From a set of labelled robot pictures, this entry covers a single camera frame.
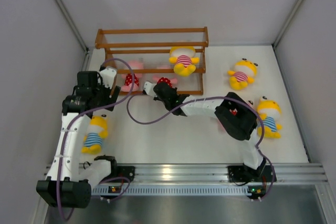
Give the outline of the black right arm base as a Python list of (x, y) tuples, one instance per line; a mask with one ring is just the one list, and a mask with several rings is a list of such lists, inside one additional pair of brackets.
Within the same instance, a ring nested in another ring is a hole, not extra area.
[(231, 183), (244, 186), (256, 179), (255, 171), (245, 165), (228, 166), (228, 177)]

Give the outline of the pink plush toy polka dress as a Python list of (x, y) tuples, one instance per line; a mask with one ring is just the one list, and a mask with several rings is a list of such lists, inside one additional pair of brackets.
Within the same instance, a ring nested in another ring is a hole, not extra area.
[(170, 88), (177, 85), (178, 79), (173, 73), (155, 73), (152, 77), (157, 84), (166, 83)]

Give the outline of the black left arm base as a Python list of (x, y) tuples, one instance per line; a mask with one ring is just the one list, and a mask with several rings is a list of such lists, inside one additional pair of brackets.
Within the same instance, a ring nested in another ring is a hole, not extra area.
[(118, 166), (117, 167), (117, 176), (120, 179), (117, 180), (118, 183), (126, 183), (126, 178), (132, 182), (135, 177), (135, 167), (134, 166)]

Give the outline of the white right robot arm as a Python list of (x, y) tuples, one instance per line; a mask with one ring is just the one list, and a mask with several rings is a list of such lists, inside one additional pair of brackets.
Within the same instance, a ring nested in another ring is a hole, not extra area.
[(216, 118), (227, 134), (239, 142), (245, 176), (258, 180), (264, 174), (266, 159), (258, 151), (257, 113), (241, 97), (229, 92), (222, 98), (197, 99), (178, 94), (166, 83), (154, 84), (150, 93), (176, 116), (207, 116)]

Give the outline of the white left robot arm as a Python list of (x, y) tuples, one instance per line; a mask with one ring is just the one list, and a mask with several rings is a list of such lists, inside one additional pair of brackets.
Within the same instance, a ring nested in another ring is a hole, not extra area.
[(85, 133), (96, 110), (112, 111), (120, 88), (115, 87), (117, 71), (80, 71), (77, 85), (62, 102), (61, 131), (52, 165), (36, 191), (52, 207), (86, 208), (92, 189), (102, 179), (112, 182), (119, 170), (114, 157), (99, 157), (85, 172), (79, 171)]

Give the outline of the pink plush toy red dress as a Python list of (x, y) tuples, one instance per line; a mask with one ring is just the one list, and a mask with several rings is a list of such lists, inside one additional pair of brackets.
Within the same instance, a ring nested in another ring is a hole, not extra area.
[(251, 108), (253, 108), (254, 107), (254, 102), (252, 101), (252, 100), (248, 100), (248, 105), (251, 107)]

